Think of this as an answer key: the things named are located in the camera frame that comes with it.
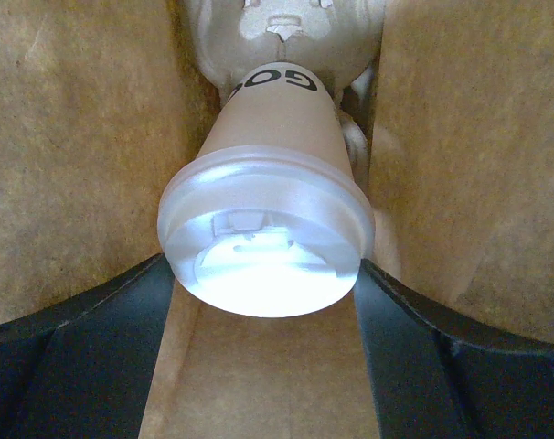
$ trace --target white plastic lid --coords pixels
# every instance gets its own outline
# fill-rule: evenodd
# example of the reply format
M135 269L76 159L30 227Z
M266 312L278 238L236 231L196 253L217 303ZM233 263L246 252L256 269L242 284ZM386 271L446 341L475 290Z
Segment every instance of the white plastic lid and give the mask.
M348 176L272 146L234 146L185 166L165 189L157 228L190 293L262 317L341 299L374 240L368 201Z

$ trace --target white cup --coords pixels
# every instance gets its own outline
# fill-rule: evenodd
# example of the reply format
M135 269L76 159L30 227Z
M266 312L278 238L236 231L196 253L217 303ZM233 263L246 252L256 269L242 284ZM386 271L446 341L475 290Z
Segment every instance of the white cup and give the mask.
M165 189L157 228L177 279L204 302L297 316L352 288L372 253L371 211L324 85L276 62L235 88Z

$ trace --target takeaway coffee cup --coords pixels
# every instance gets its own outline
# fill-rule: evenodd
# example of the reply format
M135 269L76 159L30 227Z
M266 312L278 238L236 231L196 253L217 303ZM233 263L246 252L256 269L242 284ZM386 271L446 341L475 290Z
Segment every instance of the takeaway coffee cup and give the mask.
M297 316L350 291L372 253L371 211L324 85L277 62L235 87L165 189L157 228L177 279L204 302Z

